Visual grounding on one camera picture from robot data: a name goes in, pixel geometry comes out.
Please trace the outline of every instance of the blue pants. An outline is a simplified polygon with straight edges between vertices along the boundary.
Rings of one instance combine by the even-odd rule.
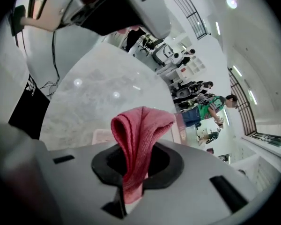
[[[182,117],[186,127],[191,127],[201,121],[199,109],[197,107],[182,113]]]

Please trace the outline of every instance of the white table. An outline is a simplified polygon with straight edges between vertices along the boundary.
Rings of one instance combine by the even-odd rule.
[[[49,150],[89,145],[96,129],[110,129],[113,117],[139,106],[176,112],[160,77],[133,56],[102,43],[61,82],[46,112],[40,140]],[[172,132],[163,139],[173,141]]]

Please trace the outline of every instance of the round light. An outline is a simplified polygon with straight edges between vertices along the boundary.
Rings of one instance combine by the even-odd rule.
[[[226,0],[228,6],[232,9],[237,8],[237,2],[235,0]]]
[[[119,94],[118,92],[113,92],[113,96],[114,96],[115,98],[119,98],[119,97],[120,97],[120,94]]]
[[[80,78],[77,78],[77,79],[74,80],[74,85],[76,87],[80,87],[81,84],[82,84],[82,80]]]

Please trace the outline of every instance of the folded towel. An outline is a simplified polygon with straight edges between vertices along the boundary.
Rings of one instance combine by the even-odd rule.
[[[112,133],[126,158],[127,173],[123,177],[126,204],[141,198],[152,147],[174,122],[173,114],[147,107],[134,108],[112,119]]]

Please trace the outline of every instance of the railing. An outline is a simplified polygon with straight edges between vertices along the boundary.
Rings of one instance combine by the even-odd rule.
[[[229,70],[229,78],[230,78],[232,94],[236,95],[238,98],[237,107],[243,122],[244,133],[247,136],[252,136],[257,131],[256,131],[256,123],[250,106],[250,102],[248,101],[244,90],[239,85],[237,79],[234,77],[234,75],[230,70]]]
[[[264,134],[264,133],[255,133],[251,137],[281,148],[281,136]]]
[[[183,11],[188,22],[191,24],[197,39],[201,39],[207,35],[205,25],[191,0],[174,0],[180,9]]]

